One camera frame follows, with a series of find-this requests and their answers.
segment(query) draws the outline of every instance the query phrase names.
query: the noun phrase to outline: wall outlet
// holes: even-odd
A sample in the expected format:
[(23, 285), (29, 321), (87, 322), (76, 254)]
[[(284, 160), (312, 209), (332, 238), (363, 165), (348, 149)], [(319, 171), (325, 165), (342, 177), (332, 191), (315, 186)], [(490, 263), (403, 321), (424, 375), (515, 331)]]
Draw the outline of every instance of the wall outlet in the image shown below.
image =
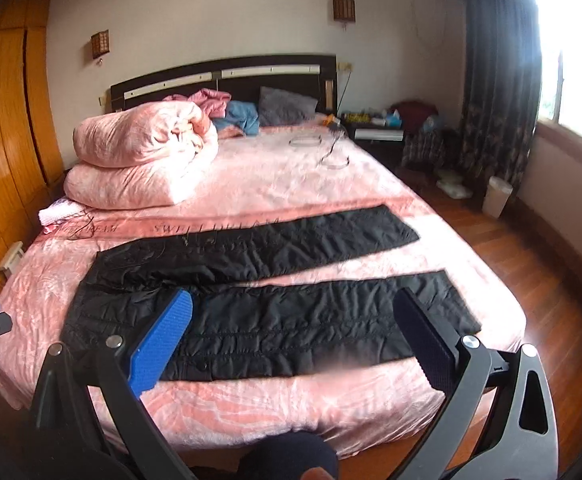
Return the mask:
[(338, 62), (338, 70), (340, 72), (353, 72), (353, 63), (340, 61)]

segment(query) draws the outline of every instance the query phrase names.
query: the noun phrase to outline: maroon cloth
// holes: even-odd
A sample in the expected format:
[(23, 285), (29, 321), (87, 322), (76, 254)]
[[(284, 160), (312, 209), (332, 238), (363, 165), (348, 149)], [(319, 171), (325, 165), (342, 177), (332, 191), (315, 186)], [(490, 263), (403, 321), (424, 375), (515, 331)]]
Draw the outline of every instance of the maroon cloth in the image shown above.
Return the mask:
[(192, 101), (211, 118), (224, 118), (226, 105), (231, 100), (231, 94), (210, 88), (202, 88), (193, 95), (186, 97), (180, 94), (166, 96), (163, 101)]
[(422, 101), (400, 101), (395, 103), (390, 112), (398, 111), (402, 119), (402, 129), (406, 134), (416, 134), (431, 115), (439, 115), (437, 108)]

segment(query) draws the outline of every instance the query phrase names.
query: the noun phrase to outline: pink fabric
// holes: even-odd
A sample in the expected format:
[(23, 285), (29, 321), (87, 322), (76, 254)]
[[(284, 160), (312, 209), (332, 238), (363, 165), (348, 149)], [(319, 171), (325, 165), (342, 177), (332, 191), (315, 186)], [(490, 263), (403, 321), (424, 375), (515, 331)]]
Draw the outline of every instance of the pink fabric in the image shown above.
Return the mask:
[(194, 153), (209, 124), (193, 102), (146, 103), (82, 121), (73, 131), (73, 145), (84, 162), (130, 168), (173, 153)]
[(193, 195), (217, 155), (213, 124), (201, 140), (199, 153), (190, 144), (187, 150), (132, 168), (98, 168), (80, 162), (66, 176), (64, 192), (76, 202), (107, 210), (177, 204)]
[[(282, 276), (267, 283), (363, 280), (445, 269), (480, 320), (484, 344), (513, 350), (525, 318), (510, 291), (473, 250), (407, 186), (347, 139), (332, 157), (343, 170), (319, 165), (330, 142), (291, 146), (321, 127), (278, 129), (227, 139), (213, 172), (196, 194), (177, 206), (138, 211), (93, 211), (93, 221), (71, 220), (39, 236), (0, 295), (13, 330), (0, 337), (0, 391), (28, 406), (48, 346), (59, 338), (78, 283), (98, 251), (147, 236), (237, 228), (255, 222), (386, 203), (420, 234), (405, 247)], [(120, 442), (98, 390), (92, 389), (106, 435)], [(314, 376), (212, 383), (160, 382), (142, 401), (178, 452), (251, 444), (289, 430), (325, 435), (341, 457), (409, 436), (431, 421), (442, 395), (430, 388), (417, 361), (406, 359)]]
[[(324, 114), (315, 114), (315, 117), (309, 121), (306, 121), (299, 126), (290, 126), (291, 128), (306, 128), (306, 127), (313, 127), (313, 126), (322, 126), (324, 123), (324, 119), (326, 115)], [(289, 126), (260, 126), (260, 133), (261, 134), (270, 134), (276, 133), (280, 131), (289, 131)], [(246, 134), (242, 131), (239, 126), (235, 126), (231, 124), (226, 128), (223, 128), (221, 132), (217, 133), (218, 139), (232, 139), (233, 137), (244, 137)]]
[(191, 101), (202, 108), (202, 111), (211, 118), (224, 118), (226, 105), (231, 100), (231, 94), (210, 88), (202, 88), (193, 95), (186, 97), (173, 94), (164, 98), (165, 101)]

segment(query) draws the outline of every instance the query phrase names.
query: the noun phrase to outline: wooden wardrobe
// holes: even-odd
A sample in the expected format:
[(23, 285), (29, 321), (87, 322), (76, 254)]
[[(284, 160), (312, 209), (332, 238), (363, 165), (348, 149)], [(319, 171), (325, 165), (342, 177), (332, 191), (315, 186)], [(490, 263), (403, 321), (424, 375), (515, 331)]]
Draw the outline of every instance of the wooden wardrobe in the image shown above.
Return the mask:
[[(62, 158), (46, 81), (50, 0), (0, 6), (0, 260), (39, 233), (37, 212), (61, 189)], [(4, 277), (0, 273), (0, 291)]]

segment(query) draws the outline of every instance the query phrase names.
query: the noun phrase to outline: wall sconce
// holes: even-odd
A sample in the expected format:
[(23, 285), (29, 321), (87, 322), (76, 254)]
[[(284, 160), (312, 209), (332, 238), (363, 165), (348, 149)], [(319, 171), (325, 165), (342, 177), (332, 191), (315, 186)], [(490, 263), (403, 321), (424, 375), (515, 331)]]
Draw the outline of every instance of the wall sconce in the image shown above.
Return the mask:
[(349, 23), (356, 22), (356, 1), (355, 0), (333, 0), (333, 19), (341, 22), (344, 28)]
[(108, 42), (108, 29), (91, 36), (91, 49), (93, 50), (93, 59), (100, 58), (98, 59), (98, 65), (101, 65), (101, 57), (111, 52)]

